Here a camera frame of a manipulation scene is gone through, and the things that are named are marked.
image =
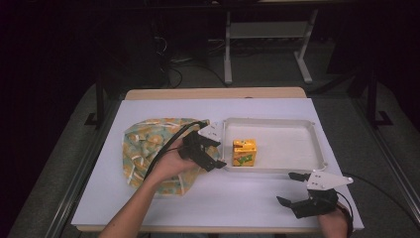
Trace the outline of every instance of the small cardboard box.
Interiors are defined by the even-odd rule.
[[[255,139],[234,140],[233,166],[252,167],[256,161],[257,144]]]

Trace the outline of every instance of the white table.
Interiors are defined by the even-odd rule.
[[[238,90],[241,91],[238,88],[222,89],[225,94],[228,92],[226,97],[235,97]],[[254,90],[264,92],[263,88]],[[191,96],[190,93],[193,92],[201,92],[206,99],[168,99],[201,95]],[[325,160],[329,164],[326,172],[341,174],[311,99],[211,98],[220,97],[219,94],[220,89],[178,89],[161,94],[163,99],[124,100],[71,224],[81,231],[100,231],[134,193],[123,174],[123,133],[133,124],[150,118],[191,117],[210,119],[213,122],[221,122],[229,117],[310,120],[315,123]],[[341,186],[337,191],[341,192],[353,207],[355,229],[363,229],[348,188]],[[207,233],[319,231],[315,217],[296,219],[289,208],[278,203],[278,195],[293,202],[308,198],[305,183],[290,180],[287,175],[213,170],[200,175],[191,190],[182,197],[154,199],[141,230]]]

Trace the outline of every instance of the dark background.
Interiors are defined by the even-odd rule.
[[[346,10],[342,6],[322,8],[312,40],[336,40],[337,47],[329,68],[331,72],[345,73],[357,65],[374,71],[379,81],[393,91],[403,111],[420,130],[420,100],[417,96],[420,91],[420,33],[416,25],[420,11],[414,2],[390,1]],[[147,15],[142,18],[143,21],[136,17],[133,17],[136,20],[129,18],[130,24],[126,24],[127,19],[120,17],[68,11],[69,4],[65,1],[3,0],[0,4],[3,108],[0,122],[0,237],[4,237],[31,192],[78,100],[95,83],[98,71],[103,69],[101,66],[108,65],[107,68],[114,70],[107,72],[116,75],[114,80],[107,82],[107,89],[111,95],[117,96],[128,87],[159,87],[164,82],[164,75],[159,74],[158,70],[148,70],[161,63],[156,55],[151,55],[154,46],[137,49],[147,52],[142,56],[150,59],[142,63],[147,67],[137,72],[121,69],[115,59],[107,58],[100,49],[86,50],[92,44],[90,34],[97,33],[95,36],[102,39],[104,44],[110,43],[107,41],[116,43],[110,46],[118,47],[107,49],[115,50],[116,55],[122,54],[117,60],[125,59],[126,63],[142,60],[139,55],[128,54],[127,45],[130,42],[124,39],[127,39],[126,34],[130,34],[124,30],[119,32],[119,26],[142,25],[141,32],[144,34],[140,37],[153,45],[150,39],[154,31],[147,33],[146,30],[148,21],[154,15]],[[81,1],[73,1],[71,5],[80,4]],[[104,2],[91,0],[85,4],[94,6],[103,5]],[[163,24],[163,28],[167,29],[164,33],[175,45],[177,41],[182,43],[184,39],[195,39],[193,42],[197,45],[193,46],[196,49],[202,47],[199,44],[202,40],[200,36],[224,32],[224,20],[221,21],[217,14],[209,18],[202,13],[184,14],[177,22],[163,21]],[[194,29],[199,31],[186,38]],[[111,40],[104,40],[106,36],[110,36]],[[130,78],[133,73],[145,78],[154,75],[158,80],[143,80],[137,84],[130,84],[130,80],[121,81]]]

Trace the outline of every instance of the black cable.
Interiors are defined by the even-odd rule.
[[[181,84],[181,82],[183,80],[182,73],[179,70],[177,70],[177,69],[175,69],[173,67],[168,68],[168,70],[175,71],[175,72],[177,72],[179,74],[179,82],[176,85],[172,85],[172,83],[170,82],[170,77],[168,77],[168,79],[167,79],[170,88],[177,88]]]
[[[152,170],[154,169],[155,164],[158,162],[158,160],[160,160],[160,158],[167,152],[168,148],[170,147],[170,145],[172,145],[172,143],[178,139],[178,137],[180,135],[182,135],[182,133],[184,133],[186,130],[188,130],[188,128],[190,128],[193,125],[198,124],[200,126],[200,128],[205,127],[207,124],[201,121],[195,121],[195,122],[191,122],[185,126],[183,126],[179,131],[177,131],[170,139],[169,141],[166,142],[166,144],[164,144],[164,146],[160,149],[160,151],[158,151],[157,155],[155,156],[155,158],[152,160],[151,164],[148,167],[148,170],[146,171],[145,174],[145,178],[143,180],[146,180],[146,178],[151,174]]]
[[[365,183],[367,183],[367,184],[373,186],[374,188],[376,188],[378,191],[382,192],[385,196],[387,196],[389,199],[391,199],[408,216],[408,218],[413,222],[413,224],[417,228],[417,230],[420,231],[420,225],[416,222],[415,218],[410,214],[410,212],[403,205],[401,205],[401,203],[399,203],[394,197],[392,197],[390,194],[388,194],[382,188],[373,184],[371,181],[369,181],[365,178],[362,178],[362,177],[359,177],[359,176],[356,176],[356,175],[353,175],[353,174],[350,174],[350,173],[346,173],[346,172],[342,172],[342,173],[343,173],[344,176],[362,180]]]
[[[229,85],[225,83],[225,81],[219,76],[219,74],[217,74],[217,72],[215,72],[213,69],[207,67],[207,66],[203,66],[200,64],[194,64],[194,65],[177,65],[176,67],[201,67],[204,69],[207,69],[208,71],[212,72],[214,75],[216,75],[216,77],[219,79],[220,82],[223,83],[223,85],[225,87],[228,87]]]
[[[343,199],[347,202],[347,204],[349,205],[349,208],[350,208],[350,217],[352,218],[352,222],[353,222],[353,208],[352,208],[352,206],[350,205],[350,203],[349,203],[349,201],[347,200],[347,198],[345,197],[345,196],[343,196],[341,193],[339,193],[338,191],[337,191],[337,194],[338,195],[340,195],[340,196],[342,196],[343,197]]]

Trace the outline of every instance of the gray floor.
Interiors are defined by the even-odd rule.
[[[248,86],[301,86],[312,90],[322,86],[337,75],[326,74],[329,57],[334,44],[313,43],[309,46],[305,60],[314,82],[305,84],[293,58],[298,42],[268,42],[265,51],[245,56],[234,55],[232,58],[232,87]],[[224,87],[223,60],[221,54],[209,58],[208,68],[197,66],[201,62],[188,61],[175,66],[182,73],[179,87]],[[172,71],[170,77],[173,84],[180,79],[178,73]],[[403,192],[397,185],[388,165],[386,153],[377,137],[383,139],[391,154],[397,159],[415,190],[420,192],[420,134],[401,112],[392,93],[382,85],[378,88],[377,109],[386,111],[393,126],[383,126],[373,130],[367,123],[364,110],[366,96],[352,99],[347,96],[346,89],[350,81],[346,81],[332,90],[313,95],[312,99],[320,117],[324,131],[335,153],[337,161],[345,173],[351,173],[367,179],[389,193],[402,206],[409,210]],[[10,237],[95,237],[96,233],[79,232],[69,224],[72,212],[77,205],[77,198],[62,203],[68,194],[68,188],[77,175],[76,171],[91,150],[90,146],[103,140],[107,128],[95,130],[94,126],[86,126],[84,122],[89,113],[95,112],[95,87],[92,86],[81,98],[80,103],[63,131],[48,163],[43,170],[33,192],[19,215]],[[108,102],[108,118],[113,118],[115,108]],[[353,237],[418,237],[419,230],[404,211],[389,197],[369,183],[355,178],[349,189],[357,203],[365,224],[365,229],[357,231]],[[57,211],[64,206],[72,208],[63,217],[62,229],[51,231],[50,226]],[[319,234],[297,235],[287,237],[321,237]]]

